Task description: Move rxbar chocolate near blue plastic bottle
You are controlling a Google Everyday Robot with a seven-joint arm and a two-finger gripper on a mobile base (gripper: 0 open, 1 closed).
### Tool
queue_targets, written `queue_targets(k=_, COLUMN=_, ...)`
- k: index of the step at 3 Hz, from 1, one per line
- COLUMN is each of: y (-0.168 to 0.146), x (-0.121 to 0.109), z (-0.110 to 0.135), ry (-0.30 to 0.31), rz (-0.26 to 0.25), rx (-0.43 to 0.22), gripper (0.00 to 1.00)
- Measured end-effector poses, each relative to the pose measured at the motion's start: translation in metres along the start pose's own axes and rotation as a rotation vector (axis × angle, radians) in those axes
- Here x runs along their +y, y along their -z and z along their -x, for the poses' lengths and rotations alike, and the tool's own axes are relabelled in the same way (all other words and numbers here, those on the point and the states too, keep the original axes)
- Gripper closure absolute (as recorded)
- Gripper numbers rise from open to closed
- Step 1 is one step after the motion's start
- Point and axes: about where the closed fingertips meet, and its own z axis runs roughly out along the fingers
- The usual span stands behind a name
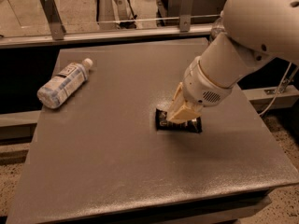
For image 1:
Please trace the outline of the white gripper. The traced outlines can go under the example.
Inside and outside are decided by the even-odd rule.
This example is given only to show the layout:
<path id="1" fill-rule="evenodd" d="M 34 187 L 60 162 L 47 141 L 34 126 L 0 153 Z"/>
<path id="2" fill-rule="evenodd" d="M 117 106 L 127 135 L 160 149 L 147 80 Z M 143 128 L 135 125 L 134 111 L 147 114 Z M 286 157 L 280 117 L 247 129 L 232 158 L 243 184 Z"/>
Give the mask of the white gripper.
<path id="1" fill-rule="evenodd" d="M 182 83 L 179 82 L 177 86 L 166 120 L 180 124 L 197 119 L 201 116 L 203 106 L 216 106 L 231 92 L 231 88 L 221 88 L 204 75 L 200 67 L 200 56 L 197 56 L 185 70 Z"/>

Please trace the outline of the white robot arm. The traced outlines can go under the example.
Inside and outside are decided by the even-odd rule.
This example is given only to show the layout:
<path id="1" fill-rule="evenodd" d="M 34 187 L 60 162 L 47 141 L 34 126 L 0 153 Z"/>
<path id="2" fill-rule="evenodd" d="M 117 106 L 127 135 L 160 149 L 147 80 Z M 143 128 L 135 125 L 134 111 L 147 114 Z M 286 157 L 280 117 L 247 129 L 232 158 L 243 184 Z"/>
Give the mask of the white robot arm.
<path id="1" fill-rule="evenodd" d="M 275 58 L 299 64 L 299 0 L 227 0 L 224 30 L 185 70 L 166 119 L 177 124 L 221 103 L 233 86 Z"/>

